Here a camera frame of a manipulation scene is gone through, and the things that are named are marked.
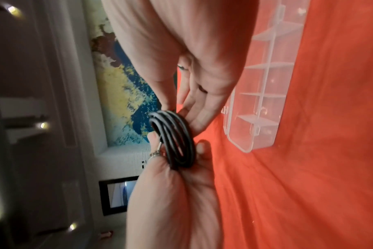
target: skin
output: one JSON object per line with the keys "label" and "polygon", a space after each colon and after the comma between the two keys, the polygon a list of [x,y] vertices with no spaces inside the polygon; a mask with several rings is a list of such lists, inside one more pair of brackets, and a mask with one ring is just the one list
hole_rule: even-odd
{"label": "skin", "polygon": [[[204,131],[240,78],[258,0],[102,2],[123,50],[162,109],[183,104],[181,114],[193,135]],[[173,83],[177,64],[186,69],[178,94]]]}
{"label": "skin", "polygon": [[[148,139],[154,152],[159,137]],[[162,156],[148,161],[128,203],[127,249],[222,248],[210,143],[198,142],[196,152],[190,169],[171,170]]]}

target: cable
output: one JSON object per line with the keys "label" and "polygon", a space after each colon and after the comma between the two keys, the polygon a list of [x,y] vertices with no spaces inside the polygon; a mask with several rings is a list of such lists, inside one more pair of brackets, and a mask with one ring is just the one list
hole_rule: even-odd
{"label": "cable", "polygon": [[157,111],[148,115],[155,132],[164,144],[171,169],[190,168],[195,162],[196,147],[187,121],[172,111]]}

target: red tablecloth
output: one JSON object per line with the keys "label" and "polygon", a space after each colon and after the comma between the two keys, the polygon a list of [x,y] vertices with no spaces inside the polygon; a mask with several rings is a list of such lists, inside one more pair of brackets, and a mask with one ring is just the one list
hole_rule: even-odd
{"label": "red tablecloth", "polygon": [[373,0],[311,0],[273,147],[212,144],[225,248],[373,248]]}

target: black cable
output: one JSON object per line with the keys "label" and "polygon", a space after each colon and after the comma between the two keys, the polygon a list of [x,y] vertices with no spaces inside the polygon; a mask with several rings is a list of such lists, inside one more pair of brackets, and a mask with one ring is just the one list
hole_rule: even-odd
{"label": "black cable", "polygon": [[187,121],[172,111],[157,111],[149,115],[150,124],[160,135],[171,169],[190,168],[195,162],[196,147]]}

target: light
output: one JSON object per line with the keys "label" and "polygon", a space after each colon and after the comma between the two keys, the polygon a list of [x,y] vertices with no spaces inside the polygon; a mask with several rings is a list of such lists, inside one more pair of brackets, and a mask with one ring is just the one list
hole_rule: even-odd
{"label": "light", "polygon": [[14,7],[14,6],[8,6],[7,8],[7,11],[10,13],[10,14],[12,14],[13,16],[15,16],[15,17],[21,17],[22,16],[22,14],[21,14],[21,11],[19,10],[19,9],[17,9],[16,7]]}
{"label": "light", "polygon": [[48,129],[48,123],[47,122],[37,123],[35,126],[37,128],[43,129],[43,130],[47,130]]}
{"label": "light", "polygon": [[76,223],[72,223],[69,227],[69,231],[73,231],[77,228],[77,224]]}

